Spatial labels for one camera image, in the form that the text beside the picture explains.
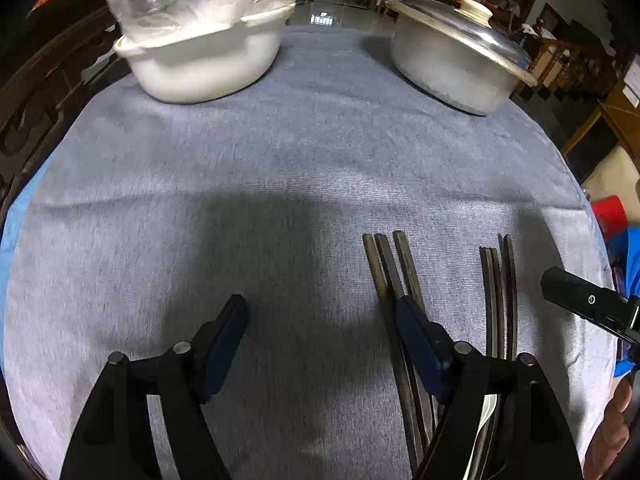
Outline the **person's right hand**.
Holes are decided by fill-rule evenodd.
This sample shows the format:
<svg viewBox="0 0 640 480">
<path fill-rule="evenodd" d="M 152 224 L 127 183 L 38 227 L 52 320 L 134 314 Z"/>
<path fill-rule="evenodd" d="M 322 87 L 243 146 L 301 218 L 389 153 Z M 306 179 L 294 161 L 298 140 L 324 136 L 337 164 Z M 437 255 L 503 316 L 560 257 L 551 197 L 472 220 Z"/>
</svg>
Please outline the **person's right hand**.
<svg viewBox="0 0 640 480">
<path fill-rule="evenodd" d="M 624 415 L 631 396 L 632 385 L 627 378 L 622 378 L 608 401 L 602 422 L 590 442 L 584 463 L 585 479 L 600 479 L 627 443 L 629 429 Z"/>
</svg>

